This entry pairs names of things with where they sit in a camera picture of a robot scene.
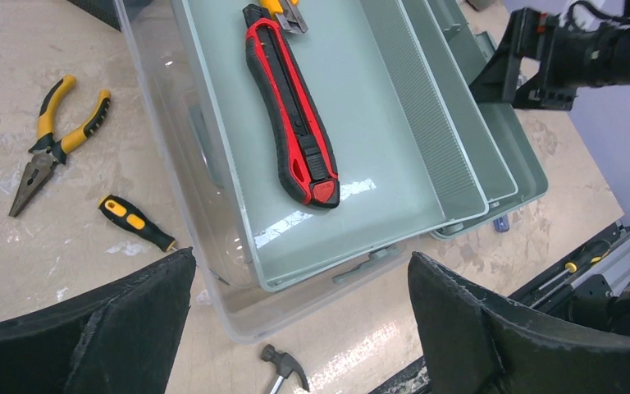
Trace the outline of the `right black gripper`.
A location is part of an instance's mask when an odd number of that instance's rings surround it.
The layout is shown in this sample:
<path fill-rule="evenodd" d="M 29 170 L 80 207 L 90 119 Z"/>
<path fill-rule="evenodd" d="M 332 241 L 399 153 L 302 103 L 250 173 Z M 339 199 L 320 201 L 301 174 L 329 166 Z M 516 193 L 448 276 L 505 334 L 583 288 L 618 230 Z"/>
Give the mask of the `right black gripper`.
<path fill-rule="evenodd" d="M 569 111 L 579 88 L 630 85 L 630 1 L 619 16 L 574 2 L 536 77 L 518 85 L 522 60 L 540 61 L 543 49 L 544 14 L 530 7 L 512 12 L 493 56 L 469 85 L 475 101 Z"/>

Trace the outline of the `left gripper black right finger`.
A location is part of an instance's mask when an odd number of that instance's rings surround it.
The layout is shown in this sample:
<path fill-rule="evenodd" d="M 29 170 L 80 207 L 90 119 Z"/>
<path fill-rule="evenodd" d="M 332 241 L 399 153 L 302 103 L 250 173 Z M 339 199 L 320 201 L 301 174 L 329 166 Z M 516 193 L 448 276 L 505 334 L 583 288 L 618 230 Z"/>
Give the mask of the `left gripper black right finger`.
<path fill-rule="evenodd" d="M 630 393 L 630 337 L 531 309 L 421 252 L 408 284 L 434 393 Z"/>

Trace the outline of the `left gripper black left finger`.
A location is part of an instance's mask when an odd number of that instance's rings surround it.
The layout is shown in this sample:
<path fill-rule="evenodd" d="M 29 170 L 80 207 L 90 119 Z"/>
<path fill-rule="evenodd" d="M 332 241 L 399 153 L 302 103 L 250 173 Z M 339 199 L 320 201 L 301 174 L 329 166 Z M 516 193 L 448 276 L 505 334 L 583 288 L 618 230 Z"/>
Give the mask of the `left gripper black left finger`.
<path fill-rule="evenodd" d="M 190 307 L 184 248 L 107 285 L 0 322 L 0 393 L 163 393 Z"/>

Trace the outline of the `translucent green tool box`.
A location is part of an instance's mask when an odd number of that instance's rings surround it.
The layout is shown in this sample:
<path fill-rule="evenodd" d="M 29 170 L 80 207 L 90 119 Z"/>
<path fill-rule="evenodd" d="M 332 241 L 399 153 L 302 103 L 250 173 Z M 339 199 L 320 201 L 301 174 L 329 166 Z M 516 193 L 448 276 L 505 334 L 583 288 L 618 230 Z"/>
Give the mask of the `translucent green tool box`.
<path fill-rule="evenodd" d="M 119 1 L 221 324 L 252 344 L 542 197 L 514 110 L 468 85 L 493 52 L 456 1 Z"/>

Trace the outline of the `black handled screwdriver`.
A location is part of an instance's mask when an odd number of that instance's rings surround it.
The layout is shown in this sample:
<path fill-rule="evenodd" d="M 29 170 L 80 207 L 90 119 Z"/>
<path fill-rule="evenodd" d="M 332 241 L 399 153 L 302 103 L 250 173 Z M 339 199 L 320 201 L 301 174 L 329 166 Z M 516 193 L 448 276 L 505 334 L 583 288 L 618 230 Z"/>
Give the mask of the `black handled screwdriver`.
<path fill-rule="evenodd" d="M 178 244 L 174 236 L 162 230 L 128 199 L 108 194 L 98 201 L 98 210 L 115 226 L 157 246 L 164 253 L 190 247 L 190 244 Z"/>

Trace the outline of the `red black utility knife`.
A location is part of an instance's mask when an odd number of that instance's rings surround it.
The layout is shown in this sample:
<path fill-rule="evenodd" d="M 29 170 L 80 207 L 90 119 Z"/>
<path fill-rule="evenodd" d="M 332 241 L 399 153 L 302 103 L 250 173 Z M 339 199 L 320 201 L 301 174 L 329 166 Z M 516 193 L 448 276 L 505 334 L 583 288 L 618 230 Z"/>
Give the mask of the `red black utility knife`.
<path fill-rule="evenodd" d="M 283 29 L 258 4 L 242 13 L 246 62 L 271 120 L 281 186 L 304 206 L 334 209 L 340 203 L 336 158 Z"/>

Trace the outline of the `yellow handled pliers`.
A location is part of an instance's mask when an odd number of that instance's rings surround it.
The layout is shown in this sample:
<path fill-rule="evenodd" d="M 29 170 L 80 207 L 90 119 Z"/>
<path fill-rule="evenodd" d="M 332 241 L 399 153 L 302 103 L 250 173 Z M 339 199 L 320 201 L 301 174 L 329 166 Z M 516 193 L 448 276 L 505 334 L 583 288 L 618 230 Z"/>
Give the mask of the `yellow handled pliers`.
<path fill-rule="evenodd" d="M 299 0 L 260 0 L 259 3 L 285 32 L 305 34 L 308 31 L 308 26 L 298 9 Z"/>

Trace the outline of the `yellow black tool on base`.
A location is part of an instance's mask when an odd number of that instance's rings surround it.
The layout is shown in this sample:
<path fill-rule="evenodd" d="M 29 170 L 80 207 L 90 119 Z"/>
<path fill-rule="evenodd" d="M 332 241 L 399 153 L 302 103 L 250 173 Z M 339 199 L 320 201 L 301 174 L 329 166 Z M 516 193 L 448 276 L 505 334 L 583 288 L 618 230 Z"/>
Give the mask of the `yellow black tool on base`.
<path fill-rule="evenodd" d="M 599 263 L 611 250 L 612 244 L 608 240 L 589 241 L 567 263 L 564 269 L 549 281 L 537 288 L 537 291 L 547 290 L 539 299 L 533 301 L 529 307 L 535 308 L 546 301 L 551 295 L 564 286 L 565 282 L 583 269 Z"/>

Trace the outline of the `blue red screwdriver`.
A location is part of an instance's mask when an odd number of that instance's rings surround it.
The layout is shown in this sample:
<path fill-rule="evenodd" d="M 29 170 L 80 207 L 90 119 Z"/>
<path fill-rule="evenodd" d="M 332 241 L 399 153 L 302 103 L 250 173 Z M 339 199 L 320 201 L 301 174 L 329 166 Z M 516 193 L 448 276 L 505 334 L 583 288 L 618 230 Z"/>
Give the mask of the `blue red screwdriver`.
<path fill-rule="evenodd" d="M 498 233 L 506 233 L 510 230 L 510 221 L 508 215 L 503 215 L 495 219 L 493 222 L 494 230 Z"/>

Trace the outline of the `yellow black needle pliers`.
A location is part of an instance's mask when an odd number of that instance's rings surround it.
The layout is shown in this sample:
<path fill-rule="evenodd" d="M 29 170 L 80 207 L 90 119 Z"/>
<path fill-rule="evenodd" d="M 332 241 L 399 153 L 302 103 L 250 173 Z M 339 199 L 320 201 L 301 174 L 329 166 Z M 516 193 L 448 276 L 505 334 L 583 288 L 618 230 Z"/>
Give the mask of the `yellow black needle pliers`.
<path fill-rule="evenodd" d="M 18 217 L 30 201 L 51 179 L 55 168 L 67 162 L 68 155 L 91 139 L 101 128 L 112 104 L 112 94 L 103 89 L 89 118 L 61 139 L 55 138 L 57 110 L 66 95 L 75 87 L 73 75 L 63 76 L 44 96 L 38 115 L 36 141 L 28 153 L 31 160 L 25 165 L 20 184 L 8 216 Z"/>

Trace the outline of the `black handled hammer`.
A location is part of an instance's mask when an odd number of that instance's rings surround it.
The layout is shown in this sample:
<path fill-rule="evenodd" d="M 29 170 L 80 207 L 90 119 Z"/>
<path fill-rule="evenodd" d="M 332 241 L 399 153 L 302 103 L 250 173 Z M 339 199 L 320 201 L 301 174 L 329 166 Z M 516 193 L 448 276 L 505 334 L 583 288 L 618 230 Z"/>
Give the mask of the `black handled hammer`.
<path fill-rule="evenodd" d="M 295 373 L 298 376 L 300 387 L 306 392 L 310 392 L 310 386 L 306 373 L 300 362 L 288 352 L 278 351 L 274 345 L 267 344 L 263 347 L 260 359 L 274 365 L 276 377 L 269 394 L 277 394 L 283 383 Z"/>

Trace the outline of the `black network switch box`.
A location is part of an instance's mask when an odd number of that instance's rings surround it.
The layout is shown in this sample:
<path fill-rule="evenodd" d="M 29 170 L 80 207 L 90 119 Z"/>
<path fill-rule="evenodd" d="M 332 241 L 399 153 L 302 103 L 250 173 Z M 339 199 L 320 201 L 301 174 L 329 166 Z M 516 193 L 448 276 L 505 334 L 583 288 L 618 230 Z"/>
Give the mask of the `black network switch box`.
<path fill-rule="evenodd" d="M 121 31 L 121 23 L 113 0 L 67 0 L 104 24 Z"/>

